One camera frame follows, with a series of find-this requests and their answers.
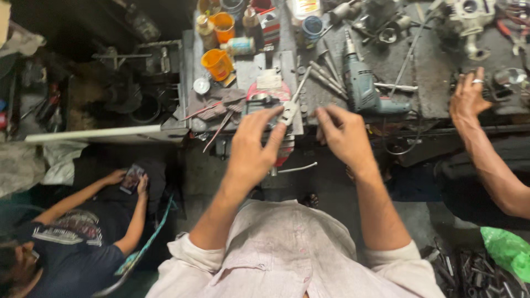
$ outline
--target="hand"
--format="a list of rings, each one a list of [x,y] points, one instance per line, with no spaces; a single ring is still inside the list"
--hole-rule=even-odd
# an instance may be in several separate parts
[[[474,79],[484,79],[484,68],[479,67],[466,76],[460,75],[455,94],[451,97],[449,113],[453,122],[458,120],[476,119],[483,111],[491,107],[491,102],[482,98],[482,84],[473,83]]]
[[[333,154],[354,173],[367,162],[375,161],[361,115],[331,104],[317,108],[315,114],[319,120],[316,138],[322,145],[327,143]]]
[[[232,151],[223,182],[236,187],[242,196],[257,185],[276,162],[287,127],[277,123],[265,147],[261,145],[261,137],[267,123],[283,109],[263,109],[244,116],[232,138]]]
[[[124,171],[124,170],[115,170],[114,172],[106,176],[105,178],[101,179],[101,182],[104,185],[114,185],[114,184],[120,183],[125,177],[126,173],[127,171]]]
[[[147,195],[147,183],[149,182],[149,177],[147,174],[144,174],[140,178],[140,183],[138,183],[138,196]]]

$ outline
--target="floor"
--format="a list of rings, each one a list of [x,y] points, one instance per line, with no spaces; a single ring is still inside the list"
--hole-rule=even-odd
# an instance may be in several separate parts
[[[151,252],[166,255],[165,244],[172,241],[178,232],[187,232],[193,228],[217,191],[227,161],[202,153],[203,146],[201,141],[192,141],[187,145],[185,162],[182,163],[185,213],[179,212],[176,219],[168,221],[174,223],[168,227],[172,232],[159,237],[156,248],[151,248]],[[342,222],[361,250],[364,244],[360,232],[356,188],[346,175],[344,164],[327,147],[318,147],[296,149],[282,169],[296,168],[315,161],[318,165],[307,170],[266,177],[262,182],[266,200],[282,201],[317,194],[319,209]],[[420,250],[434,246],[436,236],[452,247],[477,246],[482,243],[478,228],[455,218],[443,203],[394,202],[394,206]],[[147,270],[136,271],[112,296],[144,297],[148,285],[156,280],[155,268],[156,266],[147,266]]]

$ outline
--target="smartphone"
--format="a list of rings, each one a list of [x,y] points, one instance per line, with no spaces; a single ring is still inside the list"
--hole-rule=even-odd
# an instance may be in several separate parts
[[[136,191],[138,183],[140,183],[140,179],[142,178],[144,173],[144,169],[142,169],[139,165],[133,163],[127,171],[125,178],[121,182],[120,189],[123,192],[132,195],[133,192]]]

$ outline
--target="metal workbench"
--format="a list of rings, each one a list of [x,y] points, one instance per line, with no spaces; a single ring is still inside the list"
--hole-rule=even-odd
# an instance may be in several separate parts
[[[318,59],[318,54],[323,51],[324,45],[320,41],[316,49],[301,50],[296,47],[295,30],[290,23],[290,15],[286,6],[285,0],[276,0],[276,7],[280,18],[280,42],[275,44],[275,52],[292,51],[301,56],[301,64],[308,65],[309,60]],[[427,10],[429,3],[422,3],[423,11]],[[405,7],[407,15],[413,20],[419,21],[418,12],[414,4]],[[322,17],[324,25],[327,27],[329,16],[324,14]],[[379,48],[377,45],[361,46],[362,36],[354,33],[354,40],[357,45],[358,52],[364,57],[364,62],[367,63],[373,70],[374,74],[378,76],[385,83],[394,83],[405,55],[410,47],[412,35],[418,28],[410,29],[410,34],[406,36],[402,33],[402,38],[396,43],[387,48]],[[331,56],[338,68],[342,71],[342,52],[345,41],[345,25],[340,24],[334,26],[325,36],[324,39],[330,46]],[[185,31],[183,38],[184,49],[193,48],[193,52],[186,53],[186,82],[187,92],[190,92],[193,81],[199,77],[204,77],[207,71],[200,64],[200,57],[205,50],[202,47],[202,41],[198,34],[194,31]],[[459,67],[463,71],[483,66],[486,73],[492,73],[495,70],[505,67],[521,68],[521,59],[513,56],[511,53],[512,44],[509,40],[501,36],[493,24],[485,28],[485,32],[478,39],[478,45],[489,48],[491,56],[484,61],[476,62],[465,57],[463,52],[444,52],[440,47],[440,40],[434,30],[424,30],[422,33],[416,49],[414,50],[414,57],[409,62],[409,65],[401,79],[400,84],[403,85],[417,85],[419,90],[414,95],[404,95],[403,93],[396,93],[394,100],[396,101],[410,101],[414,110],[419,110],[425,120],[428,122],[436,122],[437,120],[449,120],[448,104],[449,104],[449,80],[451,74]],[[252,58],[236,57],[236,60],[247,60],[250,64],[253,63]],[[254,81],[259,70],[257,64],[253,63],[254,70],[251,68],[237,69],[237,76],[245,78],[243,85],[247,86],[248,80]],[[308,113],[311,113],[316,107],[326,106],[330,103],[337,104],[341,107],[346,107],[345,102],[334,93],[326,89],[323,85],[316,81],[314,83],[306,84],[307,92],[304,96],[305,103],[308,105]],[[515,114],[529,114],[530,109],[520,99],[519,91],[516,91],[508,101],[500,103],[495,107],[484,119],[481,119],[484,126],[496,126],[505,124],[503,120]],[[379,122],[381,118],[365,117],[366,122]],[[405,117],[391,118],[389,121],[400,122],[406,121]],[[316,119],[307,118],[308,125],[316,125]],[[216,129],[216,122],[205,125],[200,119],[195,119],[189,122],[189,127],[193,132],[204,132]],[[171,127],[171,124],[165,124],[166,127]],[[235,127],[227,126],[227,130],[233,130]]]

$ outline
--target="electric drill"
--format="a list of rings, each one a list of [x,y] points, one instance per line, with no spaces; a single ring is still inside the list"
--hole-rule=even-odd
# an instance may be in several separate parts
[[[344,71],[344,83],[348,91],[348,109],[351,112],[388,115],[410,111],[410,103],[393,102],[390,98],[384,100],[379,96],[375,90],[372,71],[368,65],[359,61],[348,29],[346,29],[346,47],[342,69]]]

